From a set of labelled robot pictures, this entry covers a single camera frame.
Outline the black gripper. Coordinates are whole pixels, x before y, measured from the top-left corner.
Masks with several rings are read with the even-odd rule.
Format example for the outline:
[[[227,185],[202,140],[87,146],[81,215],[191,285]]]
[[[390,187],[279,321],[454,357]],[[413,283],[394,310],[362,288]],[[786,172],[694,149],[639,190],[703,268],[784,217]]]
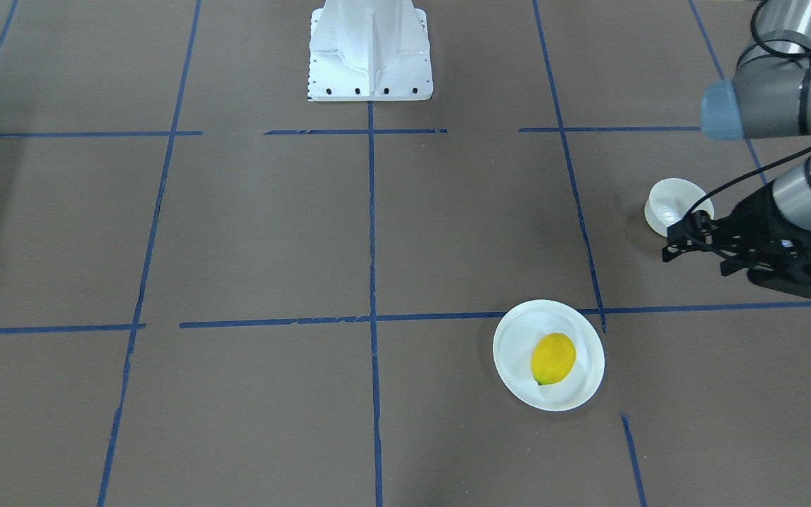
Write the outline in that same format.
[[[811,229],[794,224],[779,210],[774,186],[757,189],[741,200],[726,218],[694,211],[667,228],[662,262],[683,254],[705,253],[721,258],[723,276],[740,270],[772,272],[789,264],[811,263]],[[733,254],[733,259],[717,247]]]

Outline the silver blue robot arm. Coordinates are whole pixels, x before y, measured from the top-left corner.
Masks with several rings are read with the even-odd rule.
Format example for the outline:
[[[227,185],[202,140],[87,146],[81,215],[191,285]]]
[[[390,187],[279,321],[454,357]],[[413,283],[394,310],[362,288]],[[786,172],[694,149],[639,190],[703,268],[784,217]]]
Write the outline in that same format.
[[[811,136],[811,1],[760,1],[750,41],[734,76],[711,84],[700,106],[701,130],[714,140]],[[711,218],[693,203],[667,228],[663,262],[692,251],[720,257],[724,276],[811,287],[811,145],[724,183],[707,199],[779,165],[788,169]]]

